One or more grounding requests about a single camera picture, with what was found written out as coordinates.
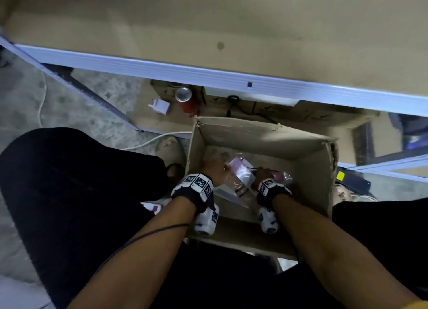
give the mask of white charger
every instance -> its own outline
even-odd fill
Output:
[[[166,115],[169,109],[169,103],[159,98],[153,100],[153,104],[149,104],[153,111]]]

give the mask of yellow label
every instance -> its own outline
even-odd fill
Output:
[[[338,172],[336,178],[339,181],[343,181],[343,178],[345,178],[345,173],[344,172]]]

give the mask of white cable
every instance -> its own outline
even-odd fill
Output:
[[[159,139],[159,138],[162,138],[162,137],[164,137],[164,136],[172,136],[172,135],[174,135],[174,134],[190,134],[190,133],[192,133],[192,132],[191,132],[191,131],[179,131],[179,132],[168,132],[168,133],[163,133],[163,134],[161,134],[161,135],[159,135],[159,136],[157,136],[157,137],[154,137],[153,139],[151,139],[151,140],[149,140],[149,141],[147,141],[147,142],[145,142],[145,143],[143,143],[143,144],[141,144],[141,145],[137,145],[137,146],[135,146],[135,147],[123,148],[123,149],[121,149],[121,150],[132,150],[132,149],[141,148],[141,147],[144,147],[145,145],[148,145],[149,143],[152,143],[153,141],[155,141],[155,140],[157,140],[157,139]]]
[[[43,124],[41,122],[41,109],[43,108],[43,105],[45,105],[46,96],[47,96],[47,81],[46,81],[46,75],[44,72],[41,72],[41,75],[43,77],[43,82],[45,83],[45,91],[43,93],[43,99],[40,102],[39,110],[37,111],[37,119],[39,120],[39,126],[40,128],[43,128]]]

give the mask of hand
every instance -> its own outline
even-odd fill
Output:
[[[229,163],[222,158],[207,161],[201,172],[211,178],[214,186],[224,184],[232,174]]]
[[[268,178],[274,178],[272,172],[269,169],[263,167],[257,168],[257,171],[255,172],[255,181],[251,185],[252,189],[258,191],[260,182]]]

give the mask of forearm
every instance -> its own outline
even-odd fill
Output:
[[[169,225],[190,223],[196,207],[183,197],[172,200],[134,237]],[[187,227],[149,235],[117,253],[88,282],[68,309],[148,308],[174,261]]]
[[[330,219],[278,195],[273,207],[322,285],[347,308],[401,308],[418,298]]]

